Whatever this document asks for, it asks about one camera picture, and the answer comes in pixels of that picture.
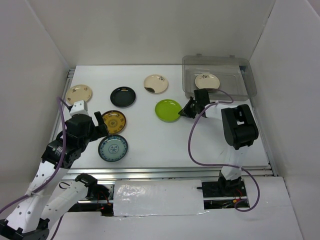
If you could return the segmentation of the blue floral plate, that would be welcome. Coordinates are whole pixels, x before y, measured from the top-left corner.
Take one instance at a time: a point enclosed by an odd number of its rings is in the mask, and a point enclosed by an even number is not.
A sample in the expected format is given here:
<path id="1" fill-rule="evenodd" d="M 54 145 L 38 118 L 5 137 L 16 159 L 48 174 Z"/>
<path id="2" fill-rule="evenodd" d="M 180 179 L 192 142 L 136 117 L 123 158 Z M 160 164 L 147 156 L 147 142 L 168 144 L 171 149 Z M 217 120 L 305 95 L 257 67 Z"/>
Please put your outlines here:
<path id="1" fill-rule="evenodd" d="M 118 134 L 103 138 L 98 145 L 98 154 L 106 162 L 114 163 L 123 159 L 128 152 L 127 140 Z"/>

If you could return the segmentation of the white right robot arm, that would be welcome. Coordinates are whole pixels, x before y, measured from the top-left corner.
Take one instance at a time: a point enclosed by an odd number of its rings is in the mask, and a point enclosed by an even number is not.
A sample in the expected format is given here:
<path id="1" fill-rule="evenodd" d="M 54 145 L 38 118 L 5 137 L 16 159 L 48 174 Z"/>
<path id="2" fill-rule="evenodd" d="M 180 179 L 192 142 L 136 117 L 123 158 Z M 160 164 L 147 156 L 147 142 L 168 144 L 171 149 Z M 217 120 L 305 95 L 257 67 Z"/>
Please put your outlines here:
<path id="1" fill-rule="evenodd" d="M 222 164 L 200 163 L 196 161 L 191 153 L 191 141 L 198 121 L 201 117 L 206 117 L 206 111 L 210 107 L 216 107 L 220 104 L 232 104 L 234 102 L 234 99 L 223 90 L 220 92 L 229 97 L 230 101 L 211 102 L 209 92 L 212 90 L 212 88 L 194 90 L 194 96 L 189 98 L 185 107 L 178 114 L 182 117 L 195 119 L 187 142 L 190 159 L 203 167 L 221 167 L 217 180 L 217 189 L 221 195 L 229 196 L 241 185 L 244 161 L 249 147 L 259 137 L 259 130 L 248 104 L 222 108 L 220 112 L 223 135 L 226 143 L 229 145 L 227 159 Z"/>

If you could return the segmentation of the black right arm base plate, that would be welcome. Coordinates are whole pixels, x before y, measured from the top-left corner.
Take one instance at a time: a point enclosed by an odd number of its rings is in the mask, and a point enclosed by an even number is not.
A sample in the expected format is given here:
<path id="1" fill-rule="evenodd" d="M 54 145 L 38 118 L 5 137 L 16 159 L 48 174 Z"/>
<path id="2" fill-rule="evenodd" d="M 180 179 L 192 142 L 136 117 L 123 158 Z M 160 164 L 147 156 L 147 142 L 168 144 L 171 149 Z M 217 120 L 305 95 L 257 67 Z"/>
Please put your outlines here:
<path id="1" fill-rule="evenodd" d="M 204 198 L 243 198 L 247 196 L 243 181 L 239 186 L 228 189 L 220 186 L 217 181 L 203 181 L 196 189 L 202 191 Z"/>

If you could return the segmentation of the lime green plate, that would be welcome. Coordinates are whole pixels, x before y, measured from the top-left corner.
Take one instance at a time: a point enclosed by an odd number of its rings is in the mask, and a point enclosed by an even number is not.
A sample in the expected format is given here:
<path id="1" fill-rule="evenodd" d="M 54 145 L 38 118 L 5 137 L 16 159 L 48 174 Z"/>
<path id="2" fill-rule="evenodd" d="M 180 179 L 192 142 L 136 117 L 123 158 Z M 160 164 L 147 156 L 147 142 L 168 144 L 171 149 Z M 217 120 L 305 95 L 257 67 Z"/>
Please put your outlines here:
<path id="1" fill-rule="evenodd" d="M 173 99 L 163 99 L 154 108 L 156 116 L 163 122 L 171 123 L 180 118 L 181 105 Z"/>

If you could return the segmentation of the cream plate with green patch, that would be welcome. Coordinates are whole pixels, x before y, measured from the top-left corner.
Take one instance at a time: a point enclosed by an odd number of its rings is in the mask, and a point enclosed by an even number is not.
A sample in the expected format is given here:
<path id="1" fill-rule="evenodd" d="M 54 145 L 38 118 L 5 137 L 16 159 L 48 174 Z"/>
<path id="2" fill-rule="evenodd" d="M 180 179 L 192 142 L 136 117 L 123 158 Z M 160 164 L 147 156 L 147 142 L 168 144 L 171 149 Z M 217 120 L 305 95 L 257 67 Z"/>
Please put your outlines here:
<path id="1" fill-rule="evenodd" d="M 219 78 L 211 73 L 199 74 L 194 83 L 198 89 L 219 89 L 221 85 Z"/>

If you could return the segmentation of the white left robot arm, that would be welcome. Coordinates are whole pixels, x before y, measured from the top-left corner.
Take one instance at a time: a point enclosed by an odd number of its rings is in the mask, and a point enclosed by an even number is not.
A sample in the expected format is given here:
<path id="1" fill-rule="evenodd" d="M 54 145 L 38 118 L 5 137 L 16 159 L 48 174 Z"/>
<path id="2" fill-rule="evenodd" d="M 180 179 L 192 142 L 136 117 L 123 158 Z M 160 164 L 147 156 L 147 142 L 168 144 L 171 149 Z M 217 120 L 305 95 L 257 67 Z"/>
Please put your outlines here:
<path id="1" fill-rule="evenodd" d="M 16 208 L 0 221 L 2 237 L 9 240 L 45 240 L 50 228 L 77 201 L 97 197 L 97 179 L 81 173 L 72 186 L 54 200 L 50 199 L 88 144 L 109 135 L 101 113 L 97 111 L 94 115 L 98 125 L 89 115 L 81 113 L 62 122 L 62 131 L 46 146 L 38 171 L 25 195 L 13 202 Z"/>

